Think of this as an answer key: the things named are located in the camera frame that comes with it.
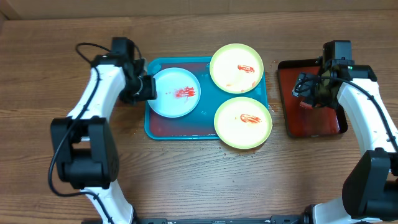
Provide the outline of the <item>red and black sponge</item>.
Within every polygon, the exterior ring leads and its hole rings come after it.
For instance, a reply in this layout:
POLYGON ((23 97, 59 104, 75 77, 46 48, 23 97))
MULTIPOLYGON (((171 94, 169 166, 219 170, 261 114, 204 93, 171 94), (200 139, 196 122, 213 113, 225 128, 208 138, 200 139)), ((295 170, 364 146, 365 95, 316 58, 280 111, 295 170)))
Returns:
POLYGON ((299 106, 304 108, 304 109, 306 109, 306 110, 313 110, 313 109, 317 109, 317 108, 321 108, 322 107, 321 104, 319 104, 319 103, 317 103, 315 101, 311 101, 311 102, 309 102, 309 101, 301 101, 299 103, 299 106))

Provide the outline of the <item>light blue plate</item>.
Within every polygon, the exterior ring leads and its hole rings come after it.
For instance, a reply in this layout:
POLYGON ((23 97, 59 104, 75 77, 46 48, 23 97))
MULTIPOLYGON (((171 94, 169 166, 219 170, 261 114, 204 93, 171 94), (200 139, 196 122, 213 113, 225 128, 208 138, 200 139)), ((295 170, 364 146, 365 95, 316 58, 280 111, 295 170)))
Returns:
POLYGON ((189 114, 201 97, 201 86, 196 76, 183 68, 166 68, 154 75, 157 98, 148 100, 150 108, 166 118, 189 114))

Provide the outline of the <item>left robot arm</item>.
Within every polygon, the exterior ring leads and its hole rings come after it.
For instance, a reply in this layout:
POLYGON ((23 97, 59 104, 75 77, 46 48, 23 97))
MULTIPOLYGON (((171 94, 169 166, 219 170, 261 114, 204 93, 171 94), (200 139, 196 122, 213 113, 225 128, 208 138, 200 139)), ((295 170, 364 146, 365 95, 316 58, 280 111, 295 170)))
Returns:
POLYGON ((105 54, 87 62, 90 79, 79 102, 50 124, 54 153, 48 185, 59 197, 86 196, 101 223, 139 223, 117 181, 119 155, 109 119, 118 100, 134 105, 156 99, 155 78, 127 37, 114 37, 105 54))

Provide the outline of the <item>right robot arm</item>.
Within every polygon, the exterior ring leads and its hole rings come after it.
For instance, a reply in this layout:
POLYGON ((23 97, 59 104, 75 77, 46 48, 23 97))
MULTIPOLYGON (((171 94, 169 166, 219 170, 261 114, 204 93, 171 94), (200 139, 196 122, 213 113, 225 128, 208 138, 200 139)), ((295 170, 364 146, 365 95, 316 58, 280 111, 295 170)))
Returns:
POLYGON ((352 59, 351 42, 323 45, 316 75, 301 73, 292 90, 312 108, 345 110, 359 143, 361 159, 346 178, 342 196, 311 207, 311 223, 371 223, 397 220, 397 128, 381 99, 369 65, 352 59))

